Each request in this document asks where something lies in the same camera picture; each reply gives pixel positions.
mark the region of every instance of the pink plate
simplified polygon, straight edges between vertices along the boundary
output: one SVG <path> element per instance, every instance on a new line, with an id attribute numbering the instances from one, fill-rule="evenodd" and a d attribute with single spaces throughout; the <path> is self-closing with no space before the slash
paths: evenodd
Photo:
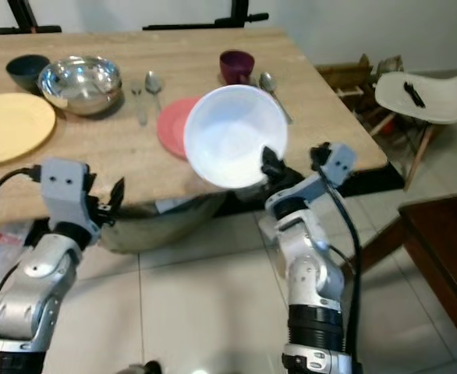
<path id="1" fill-rule="evenodd" d="M 175 156 L 187 159 L 183 148 L 183 130 L 190 111 L 200 97 L 188 97 L 166 107 L 158 119 L 158 138 L 163 147 Z"/>

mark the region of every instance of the tile floor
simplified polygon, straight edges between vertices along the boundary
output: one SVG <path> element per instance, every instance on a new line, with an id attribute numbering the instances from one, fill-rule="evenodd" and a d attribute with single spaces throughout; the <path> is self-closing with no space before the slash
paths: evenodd
<path id="1" fill-rule="evenodd" d="M 408 193 L 347 199 L 364 241 L 401 203 L 457 194 L 457 125 L 430 146 Z M 352 251 L 327 199 L 314 207 L 331 241 Z M 63 307 L 45 373 L 109 373 L 153 358 L 171 374 L 281 373 L 285 283 L 261 212 L 213 220 L 163 249 L 87 253 Z M 366 374 L 457 374 L 457 331 L 404 249 L 363 278 Z"/>

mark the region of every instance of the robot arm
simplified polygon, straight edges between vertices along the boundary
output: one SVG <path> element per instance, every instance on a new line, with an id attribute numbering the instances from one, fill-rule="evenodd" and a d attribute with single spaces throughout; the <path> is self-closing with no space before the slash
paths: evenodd
<path id="1" fill-rule="evenodd" d="M 109 204 L 88 195 L 95 175 L 87 165 L 50 159 L 39 180 L 50 214 L 45 234 L 13 274 L 0 302 L 0 373 L 37 374 L 43 370 L 63 298 L 76 280 L 83 251 L 100 237 L 103 224 L 122 202 L 124 181 Z"/>
<path id="2" fill-rule="evenodd" d="M 317 150 L 322 169 L 334 187 L 346 179 L 355 161 L 346 146 Z M 271 189 L 265 208 L 275 219 L 286 260 L 289 285 L 289 343 L 282 362 L 289 374 L 352 374 L 343 344 L 341 296 L 344 278 L 329 257 L 325 233 L 310 210 L 325 193 L 317 177 L 304 179 L 275 154 L 264 150 L 262 170 Z M 12 287 L 0 303 L 0 373 L 41 374 L 63 298 L 76 280 L 84 249 L 95 243 L 103 224 L 122 202 L 124 181 L 109 204 L 88 195 L 95 175 L 85 164 L 51 159 L 39 170 L 51 232 L 19 264 Z M 156 362 L 131 366 L 128 373 L 159 373 Z"/>
<path id="3" fill-rule="evenodd" d="M 356 160 L 342 144 L 326 144 L 312 151 L 318 152 L 322 170 L 334 187 L 345 181 Z M 289 286 L 289 342 L 282 363 L 289 374 L 351 374 L 352 359 L 343 344 L 344 277 L 331 260 L 327 236 L 310 209 L 325 194 L 324 183 L 318 176 L 299 182 L 302 178 L 295 171 L 279 165 L 266 152 L 262 170 L 271 171 L 269 179 L 278 188 L 265 204 L 273 224 L 262 228 L 267 236 L 277 236 Z"/>

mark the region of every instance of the white bowl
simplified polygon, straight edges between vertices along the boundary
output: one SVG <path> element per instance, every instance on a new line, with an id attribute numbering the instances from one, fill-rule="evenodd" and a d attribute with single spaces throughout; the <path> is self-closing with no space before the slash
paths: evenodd
<path id="1" fill-rule="evenodd" d="M 265 180 L 261 154 L 284 156 L 288 128 L 272 97 L 252 86 L 218 88 L 200 99 L 187 119 L 183 143 L 194 171 L 223 189 Z"/>

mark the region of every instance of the metal bowl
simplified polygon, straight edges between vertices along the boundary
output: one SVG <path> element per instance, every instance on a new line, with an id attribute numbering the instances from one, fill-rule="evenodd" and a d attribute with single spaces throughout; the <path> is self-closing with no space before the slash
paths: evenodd
<path id="1" fill-rule="evenodd" d="M 111 107 L 121 94 L 118 66 L 101 57 L 71 56 L 43 69 L 38 86 L 57 108 L 93 115 Z"/>

